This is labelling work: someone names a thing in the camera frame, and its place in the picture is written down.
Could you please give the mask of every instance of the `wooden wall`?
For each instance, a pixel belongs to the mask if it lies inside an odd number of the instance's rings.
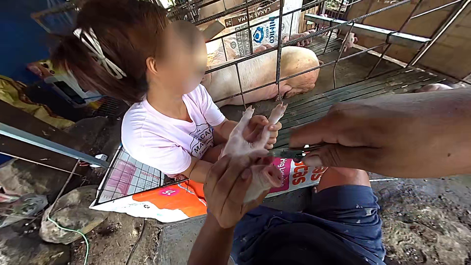
[[[452,1],[453,0],[424,0],[415,14],[420,14]],[[398,30],[417,2],[418,0],[412,0],[407,4],[367,17],[363,24]],[[388,5],[389,4],[383,3],[382,1],[363,0],[351,7],[348,19],[362,16],[367,12],[372,12]],[[421,17],[414,18],[407,24],[403,32],[430,38],[455,6],[456,4],[450,5]],[[378,39],[364,36],[357,37],[358,45],[367,48],[381,44],[381,41]],[[418,63],[457,78],[464,78],[471,73],[470,42],[471,6],[468,6],[427,53],[424,54]],[[387,52],[387,55],[403,62],[409,62],[415,53],[416,50],[414,49],[394,44]]]

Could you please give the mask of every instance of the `logo on sack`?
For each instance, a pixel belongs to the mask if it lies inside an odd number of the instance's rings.
[[[257,29],[255,30],[255,32],[253,33],[253,40],[256,42],[256,43],[261,43],[262,40],[263,40],[263,27],[257,27]]]

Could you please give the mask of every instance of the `pink t-shirt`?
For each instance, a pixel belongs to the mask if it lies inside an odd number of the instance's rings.
[[[213,126],[225,117],[201,84],[183,95],[193,122],[165,116],[145,99],[135,103],[124,115],[121,141],[137,161],[167,174],[185,171],[191,157],[201,158],[213,146]]]

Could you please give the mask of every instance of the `pliers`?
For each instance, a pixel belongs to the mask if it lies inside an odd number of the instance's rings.
[[[297,147],[297,148],[278,148],[274,150],[270,150],[268,155],[271,157],[280,157],[280,158],[292,158],[298,161],[301,161],[302,158],[309,152],[317,150],[328,143],[321,142],[317,144],[305,145],[304,147]]]

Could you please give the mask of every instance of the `wire mesh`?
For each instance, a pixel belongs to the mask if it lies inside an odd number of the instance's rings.
[[[120,146],[98,191],[98,203],[183,181],[186,180],[175,181],[162,171],[137,161]]]

